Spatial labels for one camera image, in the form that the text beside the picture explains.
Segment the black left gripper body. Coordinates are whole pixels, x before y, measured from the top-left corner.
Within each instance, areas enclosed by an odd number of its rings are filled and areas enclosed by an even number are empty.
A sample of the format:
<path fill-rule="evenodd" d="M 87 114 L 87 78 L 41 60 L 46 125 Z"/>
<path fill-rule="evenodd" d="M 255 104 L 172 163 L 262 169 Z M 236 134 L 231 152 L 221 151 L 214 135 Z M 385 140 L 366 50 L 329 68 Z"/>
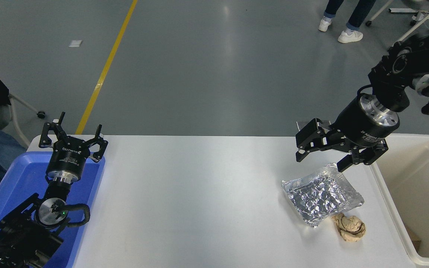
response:
<path fill-rule="evenodd" d="M 90 156 L 90 150 L 83 145 L 83 140 L 72 136 L 69 137 L 68 143 L 63 140 L 54 143 L 47 175 L 55 175 L 56 172 L 82 175 L 86 160 Z"/>

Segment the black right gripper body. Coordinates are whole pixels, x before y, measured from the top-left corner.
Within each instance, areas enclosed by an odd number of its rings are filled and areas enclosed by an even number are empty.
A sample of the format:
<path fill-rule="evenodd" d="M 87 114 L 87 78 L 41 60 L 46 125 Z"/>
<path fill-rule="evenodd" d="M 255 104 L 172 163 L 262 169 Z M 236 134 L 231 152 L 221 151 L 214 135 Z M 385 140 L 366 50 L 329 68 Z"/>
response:
<path fill-rule="evenodd" d="M 373 147 L 399 127 L 399 116 L 376 96 L 357 96 L 338 115 L 333 128 L 354 144 Z"/>

